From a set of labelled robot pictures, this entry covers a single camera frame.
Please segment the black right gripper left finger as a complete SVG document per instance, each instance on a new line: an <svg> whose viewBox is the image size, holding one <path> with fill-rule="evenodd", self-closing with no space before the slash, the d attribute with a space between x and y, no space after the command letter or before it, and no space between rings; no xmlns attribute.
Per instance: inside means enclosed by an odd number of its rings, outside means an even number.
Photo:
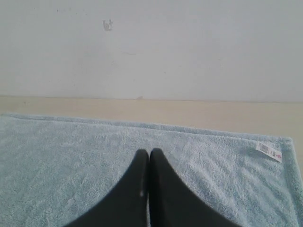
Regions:
<svg viewBox="0 0 303 227"><path fill-rule="evenodd" d="M111 191L68 227L146 227L149 155L139 149Z"/></svg>

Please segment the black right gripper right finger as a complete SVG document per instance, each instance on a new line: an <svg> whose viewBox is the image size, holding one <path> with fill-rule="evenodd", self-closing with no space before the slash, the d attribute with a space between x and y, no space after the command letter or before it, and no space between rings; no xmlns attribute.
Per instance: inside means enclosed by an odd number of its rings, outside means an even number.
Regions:
<svg viewBox="0 0 303 227"><path fill-rule="evenodd" d="M233 226L183 183L159 148L150 154L149 208L152 227Z"/></svg>

